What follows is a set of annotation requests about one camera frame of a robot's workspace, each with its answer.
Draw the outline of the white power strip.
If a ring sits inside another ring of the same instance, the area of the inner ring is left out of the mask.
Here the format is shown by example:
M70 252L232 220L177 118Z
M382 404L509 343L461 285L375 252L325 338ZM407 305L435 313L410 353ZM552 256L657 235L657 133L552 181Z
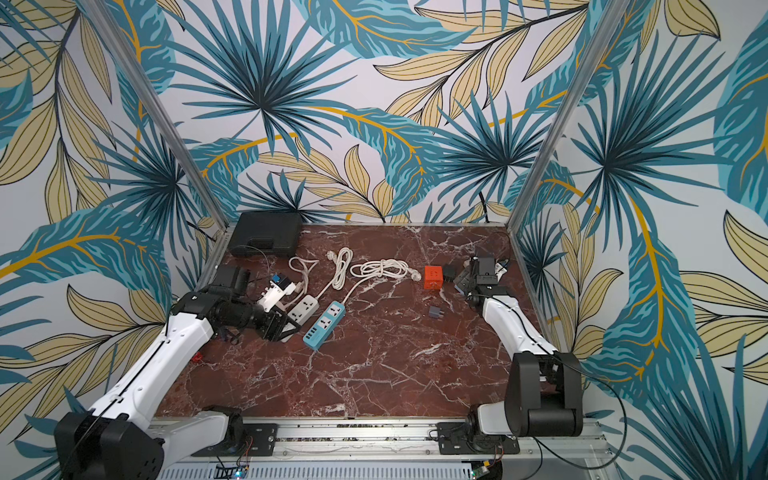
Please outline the white power strip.
M288 324L294 327L303 326L318 309L318 300L312 295L306 295L287 313Z

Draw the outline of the red plug adapter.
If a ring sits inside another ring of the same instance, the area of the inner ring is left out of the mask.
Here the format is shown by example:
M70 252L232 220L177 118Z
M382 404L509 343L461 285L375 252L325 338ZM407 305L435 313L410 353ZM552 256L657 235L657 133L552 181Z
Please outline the red plug adapter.
M441 266L427 265L424 267L423 284L426 290L440 290L444 283Z

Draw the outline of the dark grey plug adapter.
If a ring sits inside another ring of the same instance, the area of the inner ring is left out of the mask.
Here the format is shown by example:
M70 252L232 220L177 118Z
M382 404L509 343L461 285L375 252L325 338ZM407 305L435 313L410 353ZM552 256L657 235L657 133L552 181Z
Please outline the dark grey plug adapter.
M428 316L434 319L441 319L445 315L444 311L437 306L430 306L428 308Z

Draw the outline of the black plug adapter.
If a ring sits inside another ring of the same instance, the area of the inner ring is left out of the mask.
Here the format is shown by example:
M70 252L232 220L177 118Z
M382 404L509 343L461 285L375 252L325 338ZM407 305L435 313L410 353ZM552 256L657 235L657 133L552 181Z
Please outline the black plug adapter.
M457 276L456 267L450 264L444 264L442 266L442 275L444 282L453 283Z

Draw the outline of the teal power strip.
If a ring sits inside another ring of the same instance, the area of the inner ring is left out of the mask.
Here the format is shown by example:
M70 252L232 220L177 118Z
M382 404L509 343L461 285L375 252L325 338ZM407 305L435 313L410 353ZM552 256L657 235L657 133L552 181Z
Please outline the teal power strip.
M303 342L312 350L319 350L346 314L345 306L332 302L303 337Z

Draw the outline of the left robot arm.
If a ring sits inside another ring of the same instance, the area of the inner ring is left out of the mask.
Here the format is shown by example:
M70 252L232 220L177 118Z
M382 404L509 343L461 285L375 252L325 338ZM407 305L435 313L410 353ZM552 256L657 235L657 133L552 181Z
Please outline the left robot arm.
M299 324L280 307L297 286L273 275L261 297L247 296L250 272L218 269L213 281L172 307L164 330L128 371L82 413L66 414L54 439L64 479L155 479L197 453L241 454L250 445L240 411L209 407L169 426L152 427L161 401L187 364L213 337L253 329L280 341Z

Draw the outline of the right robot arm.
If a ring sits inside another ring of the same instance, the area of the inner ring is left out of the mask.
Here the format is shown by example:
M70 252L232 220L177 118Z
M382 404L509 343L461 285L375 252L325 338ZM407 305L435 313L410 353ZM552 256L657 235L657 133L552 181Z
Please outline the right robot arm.
M504 398L472 408L465 430L471 439L577 437L584 421L580 362L536 330L501 274L494 258L474 256L454 282L511 360Z

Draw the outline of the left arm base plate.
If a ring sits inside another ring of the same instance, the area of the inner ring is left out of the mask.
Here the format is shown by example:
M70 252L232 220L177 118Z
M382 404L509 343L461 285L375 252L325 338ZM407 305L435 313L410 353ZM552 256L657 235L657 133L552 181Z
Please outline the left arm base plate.
M274 452L277 431L276 423L246 423L229 427L221 442L205 447L192 456L270 457Z

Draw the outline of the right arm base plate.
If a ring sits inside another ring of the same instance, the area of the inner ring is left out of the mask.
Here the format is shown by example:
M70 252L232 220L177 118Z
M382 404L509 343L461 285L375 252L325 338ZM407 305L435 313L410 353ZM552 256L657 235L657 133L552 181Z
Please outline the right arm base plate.
M432 438L441 455L504 456L520 452L516 438L476 432L467 422L439 422Z

